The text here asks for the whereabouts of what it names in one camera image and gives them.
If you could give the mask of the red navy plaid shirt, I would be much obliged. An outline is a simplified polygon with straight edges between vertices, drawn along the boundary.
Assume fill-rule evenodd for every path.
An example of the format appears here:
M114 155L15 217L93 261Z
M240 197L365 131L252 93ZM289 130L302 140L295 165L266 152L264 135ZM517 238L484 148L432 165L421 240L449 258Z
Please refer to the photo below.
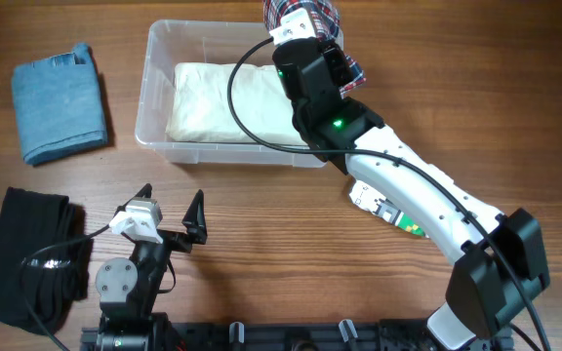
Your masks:
M332 1L329 0L263 0L263 19L267 30L281 26L282 18L299 9L305 9L313 23L316 38L322 41L335 40L341 37L340 14ZM272 56L275 65L290 62L292 49L297 48L298 41L290 40L284 44L275 44L276 50ZM349 93L366 82L364 70L351 56L345 55L350 70L350 82L340 87L342 95ZM291 98L289 78L280 78L286 96Z

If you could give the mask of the white printed t-shirt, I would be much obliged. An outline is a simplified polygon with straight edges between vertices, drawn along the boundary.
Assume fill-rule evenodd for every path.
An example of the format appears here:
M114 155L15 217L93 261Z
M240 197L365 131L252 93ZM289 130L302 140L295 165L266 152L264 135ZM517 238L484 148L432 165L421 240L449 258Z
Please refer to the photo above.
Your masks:
M361 210L405 232L427 238L424 231L407 214L367 183L356 180L349 191L349 198Z

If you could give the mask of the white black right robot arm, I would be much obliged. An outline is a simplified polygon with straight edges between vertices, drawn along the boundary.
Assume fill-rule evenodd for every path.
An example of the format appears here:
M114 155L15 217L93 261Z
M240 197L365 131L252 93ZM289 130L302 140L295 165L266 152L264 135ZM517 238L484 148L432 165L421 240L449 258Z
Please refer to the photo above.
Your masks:
M365 104L343 97L347 62L333 41L295 39L272 60L310 151L365 182L408 215L452 264L444 304L426 321L443 348L489 339L550 283L540 225L519 209L505 215L423 161Z

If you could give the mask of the cream cloth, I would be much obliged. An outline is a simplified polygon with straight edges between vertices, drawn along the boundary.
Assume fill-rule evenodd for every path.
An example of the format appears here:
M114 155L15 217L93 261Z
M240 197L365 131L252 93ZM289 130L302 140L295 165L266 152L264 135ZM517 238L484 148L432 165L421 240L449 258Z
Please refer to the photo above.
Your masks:
M175 67L173 115L166 134L179 142L251 143L235 123L227 102L233 64L179 63ZM293 107L272 65L245 63L232 84L232 101L240 121L257 137L304 146L293 126Z

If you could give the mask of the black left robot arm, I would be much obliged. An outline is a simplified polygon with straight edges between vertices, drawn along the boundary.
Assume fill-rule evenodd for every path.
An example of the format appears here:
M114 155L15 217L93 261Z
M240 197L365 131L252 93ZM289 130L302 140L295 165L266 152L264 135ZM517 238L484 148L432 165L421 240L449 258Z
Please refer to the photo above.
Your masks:
M208 238L204 192L194 195L181 223L183 232L158 227L160 207L146 184L118 208L108 228L134 244L130 257L117 257L102 265L96 276L100 294L100 324L84 330L82 350L185 350L187 346L164 312L153 311L158 295L168 293L161 283L173 274L174 252L189 254Z

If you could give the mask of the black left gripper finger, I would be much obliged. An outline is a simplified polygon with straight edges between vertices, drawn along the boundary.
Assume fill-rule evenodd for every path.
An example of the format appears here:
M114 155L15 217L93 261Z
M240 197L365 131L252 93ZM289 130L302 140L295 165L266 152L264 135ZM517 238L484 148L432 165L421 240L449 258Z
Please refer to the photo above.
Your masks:
M181 223L190 234L207 233L204 215L204 192L202 189L199 189L194 195Z
M152 185L147 183L139 192L124 205L119 205L115 213L125 211L133 211L134 213L151 214L153 210L153 202L151 200Z

